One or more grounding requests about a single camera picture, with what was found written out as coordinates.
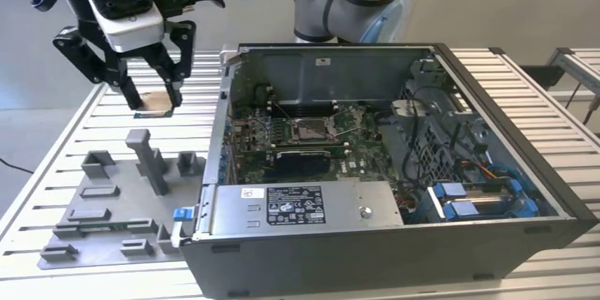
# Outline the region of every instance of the screw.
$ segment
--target screw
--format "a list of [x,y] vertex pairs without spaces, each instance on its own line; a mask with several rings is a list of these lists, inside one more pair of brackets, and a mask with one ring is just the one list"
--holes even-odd
[[373,211],[370,210],[370,207],[360,207],[358,211],[360,211],[360,217],[362,219],[369,219],[370,216],[373,215]]

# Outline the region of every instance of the open computer tower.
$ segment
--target open computer tower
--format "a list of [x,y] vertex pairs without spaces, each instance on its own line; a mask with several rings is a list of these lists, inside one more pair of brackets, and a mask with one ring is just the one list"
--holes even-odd
[[204,296],[498,279],[596,222],[445,45],[226,60],[180,244]]

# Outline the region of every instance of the power supply label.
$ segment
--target power supply label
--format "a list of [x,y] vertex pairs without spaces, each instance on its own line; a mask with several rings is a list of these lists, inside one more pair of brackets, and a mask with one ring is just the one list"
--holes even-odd
[[325,224],[320,186],[266,188],[269,225]]

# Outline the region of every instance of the aluminum extrusion table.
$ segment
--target aluminum extrusion table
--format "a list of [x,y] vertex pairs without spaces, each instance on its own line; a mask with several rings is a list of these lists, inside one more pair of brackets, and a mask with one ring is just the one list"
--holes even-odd
[[[600,217],[600,141],[514,62],[489,49],[453,49],[498,106]],[[140,92],[162,87],[142,62],[129,62]],[[202,299],[184,261],[40,270],[52,235],[81,177],[89,150],[133,159],[124,139],[148,128],[164,157],[206,155],[220,85],[220,53],[196,54],[182,106],[169,119],[133,119],[122,97],[96,86],[0,221],[0,294],[20,299]],[[502,280],[273,299],[600,299],[600,226],[565,249],[537,253]]]

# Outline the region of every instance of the circuit board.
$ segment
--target circuit board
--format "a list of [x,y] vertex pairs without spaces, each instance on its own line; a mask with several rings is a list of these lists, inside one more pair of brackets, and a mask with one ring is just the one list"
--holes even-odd
[[336,105],[329,116],[253,111],[234,121],[238,183],[398,181],[374,116],[350,103]]

